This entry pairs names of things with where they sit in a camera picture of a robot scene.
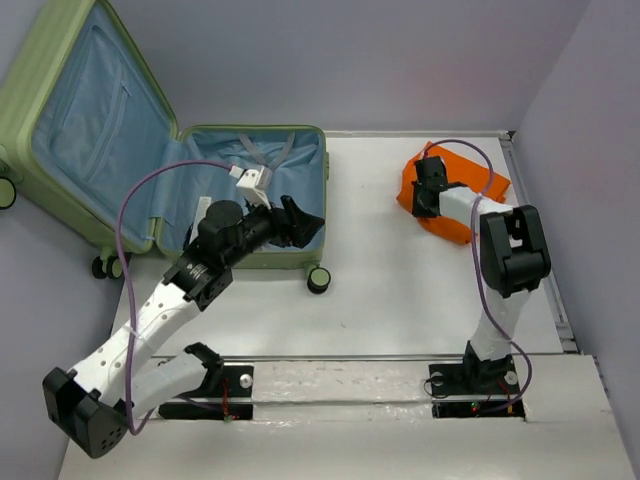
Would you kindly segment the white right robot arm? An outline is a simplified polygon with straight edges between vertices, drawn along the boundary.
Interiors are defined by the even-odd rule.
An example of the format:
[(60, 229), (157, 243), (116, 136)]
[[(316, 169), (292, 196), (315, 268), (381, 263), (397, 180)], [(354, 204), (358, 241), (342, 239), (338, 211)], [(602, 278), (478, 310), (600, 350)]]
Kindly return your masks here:
[(429, 380), (437, 399), (492, 394), (515, 376), (513, 336), (531, 293), (551, 271), (538, 210), (498, 203), (460, 182), (450, 182), (439, 157), (416, 162), (412, 214), (455, 220), (471, 230), (482, 313), (463, 358), (433, 364)]

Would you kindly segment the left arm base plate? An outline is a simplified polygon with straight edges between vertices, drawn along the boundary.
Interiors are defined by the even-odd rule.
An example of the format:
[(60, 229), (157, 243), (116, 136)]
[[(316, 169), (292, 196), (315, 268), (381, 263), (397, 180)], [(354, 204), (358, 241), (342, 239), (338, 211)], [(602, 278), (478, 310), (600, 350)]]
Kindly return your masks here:
[(253, 384), (252, 364), (227, 364), (217, 385), (165, 402), (156, 416), (181, 421), (249, 421), (254, 415)]

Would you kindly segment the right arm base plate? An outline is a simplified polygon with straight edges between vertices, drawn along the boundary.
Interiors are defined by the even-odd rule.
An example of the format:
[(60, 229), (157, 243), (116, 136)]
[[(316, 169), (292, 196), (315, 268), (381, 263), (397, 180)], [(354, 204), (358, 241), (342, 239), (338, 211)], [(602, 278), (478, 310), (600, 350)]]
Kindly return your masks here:
[(440, 363), (429, 366), (429, 376), (423, 383), (431, 398), (435, 419), (519, 418), (526, 417), (521, 400), (512, 401), (520, 393), (513, 362), (500, 373), (469, 384), (460, 374), (462, 365)]

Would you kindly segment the orange cloth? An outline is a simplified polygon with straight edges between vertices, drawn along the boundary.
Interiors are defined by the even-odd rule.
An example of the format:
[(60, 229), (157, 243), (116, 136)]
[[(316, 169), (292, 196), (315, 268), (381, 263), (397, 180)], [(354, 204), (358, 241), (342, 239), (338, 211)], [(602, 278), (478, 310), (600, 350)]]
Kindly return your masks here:
[[(435, 142), (427, 142), (424, 149), (406, 163), (401, 173), (396, 201), (406, 212), (412, 214), (414, 206), (414, 183), (418, 181), (417, 163), (426, 157), (441, 158), (450, 183), (462, 183), (474, 193), (480, 193), (486, 188), (490, 175), (488, 167), (482, 167), (447, 148), (436, 146)], [(418, 218), (417, 222), (426, 231), (458, 245), (469, 244), (472, 240), (469, 227), (470, 215), (467, 215), (465, 220), (438, 217)]]

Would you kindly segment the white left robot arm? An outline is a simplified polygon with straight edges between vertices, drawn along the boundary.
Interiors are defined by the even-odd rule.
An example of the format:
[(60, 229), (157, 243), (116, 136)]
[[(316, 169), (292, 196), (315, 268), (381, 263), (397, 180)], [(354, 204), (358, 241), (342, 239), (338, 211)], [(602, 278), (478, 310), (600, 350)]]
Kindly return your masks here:
[(209, 395), (221, 383), (222, 358), (202, 343), (155, 370), (141, 368), (171, 336), (202, 313), (232, 283), (233, 268), (270, 243), (306, 247), (324, 227), (284, 195), (280, 206), (212, 203), (198, 234), (150, 297), (96, 351), (43, 379), (47, 414), (92, 459), (109, 453), (132, 420), (183, 393)]

